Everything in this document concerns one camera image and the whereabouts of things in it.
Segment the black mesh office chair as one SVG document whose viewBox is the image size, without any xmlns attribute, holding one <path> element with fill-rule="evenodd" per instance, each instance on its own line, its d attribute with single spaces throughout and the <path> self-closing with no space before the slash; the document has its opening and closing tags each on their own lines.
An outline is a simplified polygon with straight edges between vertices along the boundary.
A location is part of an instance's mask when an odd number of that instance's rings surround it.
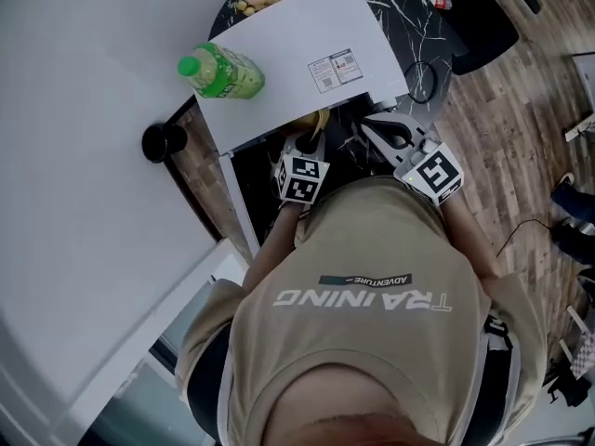
<svg viewBox="0 0 595 446">
<path fill-rule="evenodd" d="M 519 40 L 516 27 L 496 0 L 453 0 L 443 14 L 459 36 L 467 52 L 453 56 L 452 72 L 464 75 L 474 72 L 499 58 Z M 523 0 L 534 13 L 538 0 Z"/>
</svg>

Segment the white power strip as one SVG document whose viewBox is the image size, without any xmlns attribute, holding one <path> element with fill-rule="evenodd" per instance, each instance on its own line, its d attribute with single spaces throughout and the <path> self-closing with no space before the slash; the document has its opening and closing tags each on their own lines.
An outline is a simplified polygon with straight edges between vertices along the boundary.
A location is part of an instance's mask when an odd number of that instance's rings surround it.
<svg viewBox="0 0 595 446">
<path fill-rule="evenodd" d="M 595 134 L 595 113 L 592 113 L 589 117 L 575 125 L 573 128 L 566 130 L 564 132 L 564 139 L 566 142 L 570 142 L 577 137 L 581 137 L 589 133 Z"/>
</svg>

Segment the white microwave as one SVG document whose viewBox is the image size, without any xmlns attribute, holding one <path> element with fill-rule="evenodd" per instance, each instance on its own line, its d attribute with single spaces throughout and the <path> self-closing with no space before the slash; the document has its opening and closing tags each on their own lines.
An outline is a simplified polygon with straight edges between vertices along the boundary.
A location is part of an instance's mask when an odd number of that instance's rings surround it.
<svg viewBox="0 0 595 446">
<path fill-rule="evenodd" d="M 283 0 L 214 43 L 251 58 L 265 75 L 251 99 L 198 98 L 250 254 L 259 249 L 231 154 L 278 127 L 362 94 L 380 103 L 407 93 L 398 60 L 366 0 Z"/>
</svg>

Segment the beige printed t-shirt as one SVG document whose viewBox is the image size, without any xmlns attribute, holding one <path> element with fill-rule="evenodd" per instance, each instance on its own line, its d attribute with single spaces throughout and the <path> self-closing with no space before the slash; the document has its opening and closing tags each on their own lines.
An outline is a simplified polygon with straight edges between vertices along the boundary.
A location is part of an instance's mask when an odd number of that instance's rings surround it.
<svg viewBox="0 0 595 446">
<path fill-rule="evenodd" d="M 291 254 L 242 284 L 215 282 L 175 371 L 221 446 L 495 446 L 542 388 L 540 298 L 482 282 L 392 177 L 304 209 Z"/>
</svg>

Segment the black framed window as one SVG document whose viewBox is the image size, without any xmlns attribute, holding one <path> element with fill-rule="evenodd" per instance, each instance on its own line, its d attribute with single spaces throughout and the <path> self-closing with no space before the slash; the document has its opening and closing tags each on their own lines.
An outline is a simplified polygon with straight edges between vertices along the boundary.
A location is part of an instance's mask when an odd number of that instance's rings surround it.
<svg viewBox="0 0 595 446">
<path fill-rule="evenodd" d="M 167 326 L 103 408 L 80 446 L 214 446 L 179 398 L 175 367 L 182 340 L 216 278 Z"/>
</svg>

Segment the yellow bowl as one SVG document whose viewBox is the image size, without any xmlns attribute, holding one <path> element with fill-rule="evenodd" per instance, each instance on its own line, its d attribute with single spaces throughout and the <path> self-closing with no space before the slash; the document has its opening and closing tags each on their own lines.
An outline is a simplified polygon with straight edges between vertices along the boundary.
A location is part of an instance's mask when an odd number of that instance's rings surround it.
<svg viewBox="0 0 595 446">
<path fill-rule="evenodd" d="M 329 118 L 330 110 L 322 108 L 283 125 L 279 131 L 287 138 L 302 132 L 310 133 L 309 138 L 313 140 L 319 132 L 324 131 Z"/>
</svg>

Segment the black round bin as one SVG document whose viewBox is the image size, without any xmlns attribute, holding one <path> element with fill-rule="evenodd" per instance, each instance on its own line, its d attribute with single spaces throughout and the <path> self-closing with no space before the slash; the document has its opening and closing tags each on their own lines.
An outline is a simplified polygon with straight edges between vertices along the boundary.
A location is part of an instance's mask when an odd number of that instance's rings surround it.
<svg viewBox="0 0 595 446">
<path fill-rule="evenodd" d="M 145 158 L 153 163 L 162 163 L 167 157 L 182 151 L 188 142 L 186 130 L 179 125 L 151 125 L 141 138 Z"/>
</svg>

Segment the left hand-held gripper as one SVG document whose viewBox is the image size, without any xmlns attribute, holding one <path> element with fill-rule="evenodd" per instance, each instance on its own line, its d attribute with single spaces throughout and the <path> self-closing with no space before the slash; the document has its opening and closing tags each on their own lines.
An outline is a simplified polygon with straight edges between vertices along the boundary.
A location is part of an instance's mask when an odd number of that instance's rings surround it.
<svg viewBox="0 0 595 446">
<path fill-rule="evenodd" d="M 315 137 L 315 159 L 299 157 L 304 151 L 298 147 L 298 140 L 306 132 L 298 132 L 286 138 L 282 157 L 276 169 L 279 198 L 283 202 L 312 205 L 323 185 L 330 164 L 321 162 L 325 153 L 325 133 L 319 131 Z"/>
</svg>

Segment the person's right forearm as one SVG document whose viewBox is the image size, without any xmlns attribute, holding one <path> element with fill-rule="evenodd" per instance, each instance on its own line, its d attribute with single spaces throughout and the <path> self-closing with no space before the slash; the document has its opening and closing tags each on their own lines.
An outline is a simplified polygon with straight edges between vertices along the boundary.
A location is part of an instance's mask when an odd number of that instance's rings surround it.
<svg viewBox="0 0 595 446">
<path fill-rule="evenodd" d="M 482 282 L 501 277 L 493 246 L 463 196 L 460 193 L 450 196 L 441 204 L 441 212 L 450 243 L 467 258 L 476 276 Z"/>
</svg>

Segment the black marble round table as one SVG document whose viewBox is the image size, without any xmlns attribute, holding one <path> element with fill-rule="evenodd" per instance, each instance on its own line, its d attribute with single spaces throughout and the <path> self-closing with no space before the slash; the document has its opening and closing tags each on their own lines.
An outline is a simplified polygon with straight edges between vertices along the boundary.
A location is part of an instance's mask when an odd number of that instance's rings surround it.
<svg viewBox="0 0 595 446">
<path fill-rule="evenodd" d="M 423 125 L 431 125 L 442 107 L 451 78 L 451 62 L 463 50 L 455 32 L 429 0 L 366 0 L 403 71 L 406 94 L 389 104 Z M 215 37 L 249 17 L 231 8 L 219 11 L 210 37 Z M 331 111 L 326 133 L 326 153 L 334 169 L 355 176 L 389 175 L 392 166 L 369 146 L 358 124 L 374 102 L 362 94 L 327 107 Z"/>
</svg>

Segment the person's left forearm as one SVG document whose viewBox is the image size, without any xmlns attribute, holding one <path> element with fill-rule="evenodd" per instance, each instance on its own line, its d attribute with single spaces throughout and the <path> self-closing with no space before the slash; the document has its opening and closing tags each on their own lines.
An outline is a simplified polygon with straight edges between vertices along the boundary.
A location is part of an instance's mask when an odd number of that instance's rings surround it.
<svg viewBox="0 0 595 446">
<path fill-rule="evenodd" d="M 272 229 L 249 266 L 243 288 L 252 292 L 293 251 L 298 222 L 304 210 L 299 203 L 284 203 Z"/>
</svg>

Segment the white desk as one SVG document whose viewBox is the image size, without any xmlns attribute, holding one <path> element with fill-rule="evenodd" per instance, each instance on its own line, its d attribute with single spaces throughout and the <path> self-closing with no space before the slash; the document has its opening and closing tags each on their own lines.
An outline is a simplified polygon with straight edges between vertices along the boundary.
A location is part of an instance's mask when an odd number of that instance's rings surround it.
<svg viewBox="0 0 595 446">
<path fill-rule="evenodd" d="M 589 106 L 595 112 L 595 52 L 574 54 L 572 61 L 587 93 Z"/>
</svg>

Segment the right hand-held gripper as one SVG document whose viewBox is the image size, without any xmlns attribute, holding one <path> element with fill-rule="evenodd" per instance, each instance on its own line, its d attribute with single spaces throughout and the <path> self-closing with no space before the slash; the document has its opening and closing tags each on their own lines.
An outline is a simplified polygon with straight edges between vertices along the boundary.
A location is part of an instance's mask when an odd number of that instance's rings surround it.
<svg viewBox="0 0 595 446">
<path fill-rule="evenodd" d="M 434 205 L 441 205 L 464 184 L 463 169 L 445 142 L 425 136 L 412 116 L 378 112 L 366 116 L 360 128 L 377 151 L 395 168 L 394 177 Z M 409 145 L 421 141 L 411 155 Z"/>
</svg>

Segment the green drink bottle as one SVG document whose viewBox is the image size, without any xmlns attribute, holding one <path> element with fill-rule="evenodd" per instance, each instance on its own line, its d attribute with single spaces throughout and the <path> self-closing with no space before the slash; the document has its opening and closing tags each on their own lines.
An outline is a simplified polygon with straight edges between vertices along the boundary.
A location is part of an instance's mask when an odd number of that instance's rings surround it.
<svg viewBox="0 0 595 446">
<path fill-rule="evenodd" d="M 251 99 L 265 85 L 265 76 L 254 61 L 211 42 L 181 58 L 178 74 L 202 98 Z"/>
</svg>

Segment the black white checkered board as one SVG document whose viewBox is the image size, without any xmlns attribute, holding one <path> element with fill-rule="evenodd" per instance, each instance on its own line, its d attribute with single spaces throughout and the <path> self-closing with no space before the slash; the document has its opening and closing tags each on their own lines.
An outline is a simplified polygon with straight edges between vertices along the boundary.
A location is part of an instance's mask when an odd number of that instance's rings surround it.
<svg viewBox="0 0 595 446">
<path fill-rule="evenodd" d="M 580 349 L 571 363 L 571 373 L 575 379 L 584 376 L 595 366 L 595 332 L 585 334 Z"/>
</svg>

